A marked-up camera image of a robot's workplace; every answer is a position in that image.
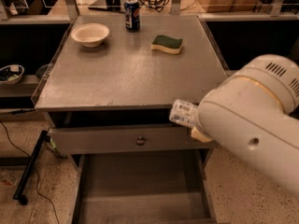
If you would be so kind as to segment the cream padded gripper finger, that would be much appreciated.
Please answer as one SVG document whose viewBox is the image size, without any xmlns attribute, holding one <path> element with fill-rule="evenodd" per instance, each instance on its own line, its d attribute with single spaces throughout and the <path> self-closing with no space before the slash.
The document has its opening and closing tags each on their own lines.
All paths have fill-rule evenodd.
<svg viewBox="0 0 299 224">
<path fill-rule="evenodd" d="M 212 138 L 200 133 L 195 127 L 193 127 L 191 130 L 191 137 L 202 143 L 208 143 L 212 141 Z"/>
</svg>

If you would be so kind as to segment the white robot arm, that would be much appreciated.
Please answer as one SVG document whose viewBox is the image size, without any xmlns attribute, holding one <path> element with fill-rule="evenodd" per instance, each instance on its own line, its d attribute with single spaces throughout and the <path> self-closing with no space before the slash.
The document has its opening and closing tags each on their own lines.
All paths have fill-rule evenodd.
<svg viewBox="0 0 299 224">
<path fill-rule="evenodd" d="M 200 102 L 195 127 L 299 196 L 299 67 L 261 55 Z"/>
</svg>

